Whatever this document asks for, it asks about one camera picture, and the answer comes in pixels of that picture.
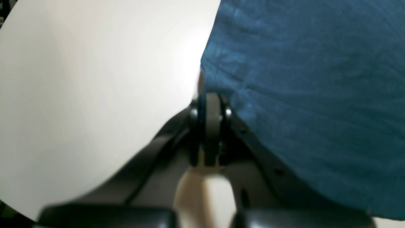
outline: blue cloth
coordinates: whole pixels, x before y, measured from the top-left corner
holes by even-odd
[[[201,69],[317,192],[405,219],[404,0],[222,0]]]

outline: white tabletop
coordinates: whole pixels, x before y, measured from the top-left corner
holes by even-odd
[[[187,107],[219,0],[20,0],[0,30],[0,199],[31,219]]]

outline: black plastic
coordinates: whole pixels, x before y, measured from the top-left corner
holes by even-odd
[[[374,228],[365,213],[349,209],[254,209],[239,212],[232,228]]]
[[[231,183],[238,210],[233,227],[373,227],[365,212],[335,204],[308,187],[217,94],[193,100],[113,178],[70,204],[48,207],[39,224],[174,227],[176,187],[186,169],[199,163],[200,146],[205,165],[215,165],[218,158],[220,173]]]
[[[11,12],[10,0],[1,0],[0,2],[3,3],[3,8],[0,10],[0,17],[6,20]]]
[[[170,209],[67,205],[44,211],[39,224],[58,228],[176,228]]]

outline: blue shirt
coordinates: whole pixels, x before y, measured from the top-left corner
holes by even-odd
[[[403,0],[222,0],[201,69],[310,187],[405,219]]]

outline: white table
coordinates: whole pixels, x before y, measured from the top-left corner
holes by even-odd
[[[0,30],[0,198],[101,184],[191,102],[219,0],[20,0]]]

